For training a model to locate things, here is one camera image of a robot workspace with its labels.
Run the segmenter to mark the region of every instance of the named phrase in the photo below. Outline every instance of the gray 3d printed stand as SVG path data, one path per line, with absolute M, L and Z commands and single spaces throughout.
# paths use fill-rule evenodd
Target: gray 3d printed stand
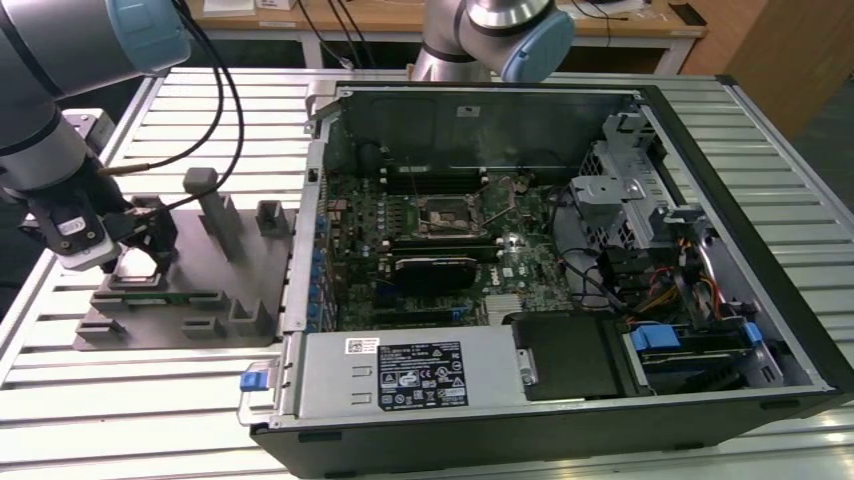
M 216 172 L 193 168 L 184 190 L 203 192 Z M 237 211 L 227 195 L 199 200 L 201 212 L 172 212 L 176 258 L 156 273 L 125 252 L 77 326 L 76 350 L 267 346 L 275 339 L 295 212 L 277 201 Z

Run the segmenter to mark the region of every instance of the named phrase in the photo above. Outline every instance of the table leg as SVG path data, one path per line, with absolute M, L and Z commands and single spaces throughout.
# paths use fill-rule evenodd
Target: table leg
M 320 52 L 320 41 L 313 32 L 301 32 L 299 41 L 303 44 L 303 57 L 305 68 L 323 68 L 323 52 Z
M 670 48 L 664 51 L 662 59 L 655 67 L 655 75 L 678 75 L 682 70 L 691 47 L 694 47 L 695 38 L 674 38 L 670 42 Z

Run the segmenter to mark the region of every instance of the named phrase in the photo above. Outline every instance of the power supply label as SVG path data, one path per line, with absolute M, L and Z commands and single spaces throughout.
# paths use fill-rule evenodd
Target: power supply label
M 459 342 L 380 345 L 376 363 L 384 411 L 468 405 Z

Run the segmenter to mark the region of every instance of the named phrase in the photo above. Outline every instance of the circuit board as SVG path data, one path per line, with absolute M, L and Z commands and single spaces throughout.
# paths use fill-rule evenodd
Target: circuit board
M 495 295 L 516 295 L 522 311 L 572 308 L 544 232 L 551 186 L 532 186 L 523 174 L 490 174 L 469 194 L 392 195 L 376 180 L 329 177 L 335 330 L 488 325 L 484 300 Z M 444 254 L 431 239 L 447 238 L 471 238 L 478 246 L 467 254 Z M 416 240 L 423 241 L 405 253 L 389 249 Z M 455 256 L 478 258 L 473 281 L 464 288 L 439 293 L 397 288 L 389 275 L 395 261 Z M 421 321 L 429 312 L 443 312 L 449 323 Z M 393 314 L 397 321 L 381 321 Z

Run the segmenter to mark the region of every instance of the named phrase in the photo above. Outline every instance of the slotted metal table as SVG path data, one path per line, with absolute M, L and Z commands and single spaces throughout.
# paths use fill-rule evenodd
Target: slotted metal table
M 235 69 L 247 110 L 245 156 L 224 191 L 237 207 L 277 199 L 296 207 L 308 146 L 307 85 L 324 79 L 404 80 L 331 70 Z M 562 83 L 656 84 L 848 360 L 854 358 L 854 218 L 738 87 L 711 77 L 554 76 Z M 200 136 L 216 108 L 207 69 L 145 80 L 103 157 L 112 165 L 163 158 Z M 183 197 L 188 167 L 224 170 L 233 103 L 193 157 L 120 180 L 128 195 Z M 687 181 L 674 175 L 687 198 Z M 276 347 L 76 352 L 75 327 L 100 271 L 64 271 L 45 253 L 0 325 L 0 479 L 293 478 L 236 419 L 237 376 Z M 269 395 L 251 407 L 264 408 Z M 496 442 L 511 441 L 495 439 Z M 851 478 L 854 410 L 774 423 L 716 447 L 396 475 L 397 479 Z

